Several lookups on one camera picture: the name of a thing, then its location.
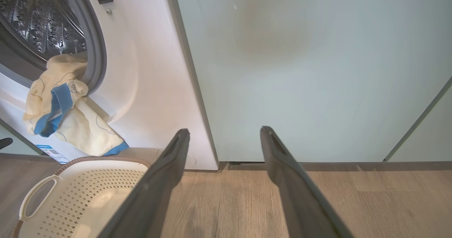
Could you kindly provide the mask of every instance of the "brown braided rim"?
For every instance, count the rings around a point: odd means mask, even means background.
[[[96,160],[116,160],[116,161],[129,161],[129,162],[136,162],[145,165],[147,168],[150,167],[150,163],[147,160],[140,159],[137,157],[126,157],[126,156],[84,156],[80,157],[78,159],[74,159],[72,161],[69,161],[67,164],[62,165],[58,170],[53,173],[54,175],[60,175],[64,170],[66,170],[68,167],[72,166],[73,164],[77,164],[83,161],[96,161]],[[19,232],[24,224],[23,221],[18,220],[16,227],[14,227],[13,232],[11,233],[11,238],[18,238]]]

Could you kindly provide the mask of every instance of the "perforated basket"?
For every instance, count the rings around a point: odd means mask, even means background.
[[[61,166],[25,196],[13,238],[95,238],[150,167],[144,159],[120,156],[81,157]],[[29,216],[33,194],[54,185]]]

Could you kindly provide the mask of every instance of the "cream fabric with blue trim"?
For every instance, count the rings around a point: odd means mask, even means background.
[[[47,70],[30,87],[24,123],[32,135],[55,133],[91,156],[118,154],[128,145],[86,104],[88,87],[77,80],[86,65],[86,53],[49,59]]]

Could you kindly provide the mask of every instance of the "washing machine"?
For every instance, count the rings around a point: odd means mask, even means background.
[[[186,127],[185,167],[218,169],[168,0],[0,0],[0,13],[0,119],[27,140],[61,163],[86,156],[54,135],[29,135],[22,116],[50,57],[87,52],[87,103],[129,145],[119,155],[155,161]]]

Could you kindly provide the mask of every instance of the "sticker label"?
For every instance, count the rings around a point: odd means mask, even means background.
[[[51,156],[53,159],[58,161],[60,164],[66,164],[69,162],[69,159],[66,159],[65,156],[61,155],[59,152],[55,151],[50,145],[36,145],[43,152],[47,153],[47,155]]]

